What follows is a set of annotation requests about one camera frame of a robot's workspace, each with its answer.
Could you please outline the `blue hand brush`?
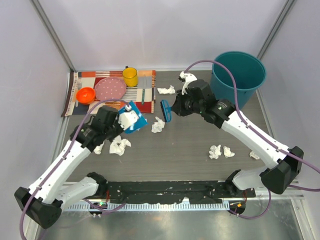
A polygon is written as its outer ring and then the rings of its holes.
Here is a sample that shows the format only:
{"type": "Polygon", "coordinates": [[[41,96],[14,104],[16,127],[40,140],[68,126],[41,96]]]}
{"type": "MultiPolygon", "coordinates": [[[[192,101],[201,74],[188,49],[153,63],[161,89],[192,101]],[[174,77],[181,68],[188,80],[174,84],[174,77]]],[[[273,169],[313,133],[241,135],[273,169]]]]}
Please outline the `blue hand brush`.
{"type": "Polygon", "coordinates": [[[164,121],[166,123],[169,123],[172,120],[172,113],[171,113],[171,107],[169,105],[169,102],[165,99],[160,101],[160,107],[161,111],[164,117],[164,121]]]}

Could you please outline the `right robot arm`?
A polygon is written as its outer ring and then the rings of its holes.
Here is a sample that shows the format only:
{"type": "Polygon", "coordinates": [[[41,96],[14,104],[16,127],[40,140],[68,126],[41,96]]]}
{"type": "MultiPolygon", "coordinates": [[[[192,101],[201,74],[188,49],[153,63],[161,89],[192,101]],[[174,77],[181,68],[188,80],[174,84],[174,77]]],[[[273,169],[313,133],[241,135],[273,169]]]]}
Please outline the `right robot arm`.
{"type": "Polygon", "coordinates": [[[250,170],[236,170],[226,179],[226,193],[233,198],[244,190],[266,187],[281,195],[301,170],[301,162],[283,153],[302,157],[304,152],[297,146],[289,148],[278,143],[249,120],[239,117],[236,107],[226,99],[217,100],[207,82],[202,79],[192,81],[183,90],[176,92],[171,111],[185,117],[199,114],[217,128],[233,135],[264,162],[264,166],[250,170]]]}

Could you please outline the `teal plastic bin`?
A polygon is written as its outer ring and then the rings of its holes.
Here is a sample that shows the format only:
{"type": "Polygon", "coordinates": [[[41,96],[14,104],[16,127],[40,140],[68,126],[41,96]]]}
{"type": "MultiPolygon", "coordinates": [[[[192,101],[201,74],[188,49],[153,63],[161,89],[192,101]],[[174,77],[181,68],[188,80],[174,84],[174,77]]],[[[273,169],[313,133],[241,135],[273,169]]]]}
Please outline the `teal plastic bin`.
{"type": "MultiPolygon", "coordinates": [[[[266,80],[267,71],[259,59],[241,51],[229,51],[218,55],[215,61],[224,65],[236,83],[237,102],[242,109],[255,91],[266,80]]],[[[235,103],[234,85],[230,75],[217,64],[212,65],[210,87],[216,99],[235,103]]]]}

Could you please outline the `blue dustpan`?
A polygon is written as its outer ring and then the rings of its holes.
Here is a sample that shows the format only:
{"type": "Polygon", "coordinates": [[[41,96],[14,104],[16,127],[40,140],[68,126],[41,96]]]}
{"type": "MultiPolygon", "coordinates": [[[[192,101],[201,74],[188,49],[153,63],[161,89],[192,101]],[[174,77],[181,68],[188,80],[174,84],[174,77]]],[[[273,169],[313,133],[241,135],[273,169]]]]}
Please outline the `blue dustpan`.
{"type": "Polygon", "coordinates": [[[134,130],[125,130],[124,132],[126,134],[131,134],[133,132],[136,132],[138,130],[140,130],[141,128],[143,128],[144,126],[146,126],[148,124],[147,119],[143,116],[143,114],[141,113],[141,111],[138,109],[138,107],[136,106],[136,104],[133,101],[130,101],[128,104],[125,105],[130,105],[132,107],[132,109],[138,114],[139,119],[138,121],[135,123],[134,125],[134,130]]]}

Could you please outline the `large paper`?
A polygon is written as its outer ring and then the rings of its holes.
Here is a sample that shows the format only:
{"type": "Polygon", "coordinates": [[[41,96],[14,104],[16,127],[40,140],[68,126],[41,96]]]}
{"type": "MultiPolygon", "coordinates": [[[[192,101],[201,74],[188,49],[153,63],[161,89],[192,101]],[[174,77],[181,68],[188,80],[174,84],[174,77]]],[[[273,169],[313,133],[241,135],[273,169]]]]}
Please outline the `large paper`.
{"type": "Polygon", "coordinates": [[[109,153],[122,156],[125,152],[125,148],[131,146],[131,142],[128,139],[122,138],[120,135],[118,135],[111,142],[109,147],[109,153]]]}

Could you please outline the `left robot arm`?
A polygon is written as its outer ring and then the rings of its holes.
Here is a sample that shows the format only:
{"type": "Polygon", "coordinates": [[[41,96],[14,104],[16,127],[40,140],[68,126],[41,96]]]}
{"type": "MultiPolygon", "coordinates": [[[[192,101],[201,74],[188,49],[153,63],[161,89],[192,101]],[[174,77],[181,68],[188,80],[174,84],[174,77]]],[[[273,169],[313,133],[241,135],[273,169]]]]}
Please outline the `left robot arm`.
{"type": "Polygon", "coordinates": [[[48,229],[58,221],[63,210],[79,200],[102,199],[107,193],[108,182],[96,172],[88,173],[65,189],[62,186],[97,146],[105,140],[112,141],[138,118],[128,105],[120,111],[103,106],[89,122],[81,122],[48,169],[28,188],[21,186],[15,191],[14,197],[22,211],[20,222],[28,216],[43,229],[48,229]]]}

